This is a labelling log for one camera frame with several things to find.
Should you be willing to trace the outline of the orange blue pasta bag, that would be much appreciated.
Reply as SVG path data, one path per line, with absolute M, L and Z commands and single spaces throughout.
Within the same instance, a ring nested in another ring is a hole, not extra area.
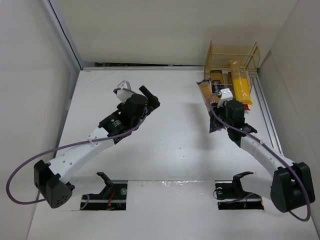
M 211 106 L 214 103 L 214 100 L 210 100 L 210 97 L 213 94 L 211 81 L 209 79 L 203 79 L 201 81 L 198 81 L 197 85 L 209 114 L 209 133 L 222 130 L 224 128 L 223 125 L 216 120 L 211 111 Z

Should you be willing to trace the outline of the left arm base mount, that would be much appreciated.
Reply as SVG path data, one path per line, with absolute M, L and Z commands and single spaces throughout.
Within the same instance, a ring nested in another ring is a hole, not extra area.
M 80 211 L 125 211 L 128 181 L 107 183 L 98 193 L 86 193 L 80 201 Z

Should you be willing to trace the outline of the red white spaghetti bag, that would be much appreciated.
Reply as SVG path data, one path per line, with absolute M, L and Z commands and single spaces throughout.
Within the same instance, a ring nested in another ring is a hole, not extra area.
M 234 86 L 233 86 L 232 74 L 231 74 L 230 71 L 228 72 L 228 78 L 229 78 L 229 82 L 231 83 L 230 90 L 231 90 L 231 92 L 232 92 L 233 98 L 235 98 L 236 95 L 235 95 Z M 244 103 L 243 103 L 243 107 L 244 107 L 244 110 L 245 110 L 245 111 L 250 111 L 248 104 L 244 104 Z

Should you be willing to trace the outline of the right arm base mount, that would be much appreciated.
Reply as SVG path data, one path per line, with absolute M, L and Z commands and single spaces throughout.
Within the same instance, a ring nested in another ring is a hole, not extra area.
M 243 191 L 232 180 L 215 181 L 213 197 L 221 211 L 264 210 L 264 203 L 259 195 Z

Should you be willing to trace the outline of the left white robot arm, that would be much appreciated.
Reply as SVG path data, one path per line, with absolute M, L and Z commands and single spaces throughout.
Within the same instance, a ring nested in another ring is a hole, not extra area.
M 90 133 L 84 144 L 72 144 L 62 156 L 48 162 L 39 160 L 33 167 L 34 185 L 52 209 L 65 204 L 75 186 L 71 178 L 99 153 L 130 136 L 161 103 L 145 86 L 140 94 L 118 87 L 114 93 L 120 100 L 116 111 L 105 117 Z

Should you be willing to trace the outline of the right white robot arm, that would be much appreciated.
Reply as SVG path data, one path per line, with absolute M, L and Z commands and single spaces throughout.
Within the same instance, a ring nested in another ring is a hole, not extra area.
M 303 221 L 308 221 L 311 203 L 315 201 L 308 165 L 296 163 L 259 139 L 257 130 L 245 122 L 245 109 L 239 101 L 230 100 L 223 106 L 212 104 L 211 114 L 216 122 L 226 127 L 229 139 L 254 157 L 270 175 L 266 179 L 251 171 L 239 173 L 232 180 L 237 191 L 265 197 L 282 213 L 306 206 L 307 216 Z

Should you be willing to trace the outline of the dark blue spaghetti bag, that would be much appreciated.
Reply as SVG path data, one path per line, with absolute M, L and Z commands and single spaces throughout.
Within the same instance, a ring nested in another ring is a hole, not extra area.
M 211 70 L 209 76 L 210 76 L 209 79 L 211 82 L 212 93 L 215 94 L 215 97 L 220 98 L 221 97 L 220 91 L 225 88 L 223 72 L 221 70 Z

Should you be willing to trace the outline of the yellow spaghetti bag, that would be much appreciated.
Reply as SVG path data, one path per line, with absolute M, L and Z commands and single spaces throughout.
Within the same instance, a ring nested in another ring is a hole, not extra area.
M 242 104 L 253 105 L 244 62 L 241 60 L 229 60 L 229 65 L 235 99 Z

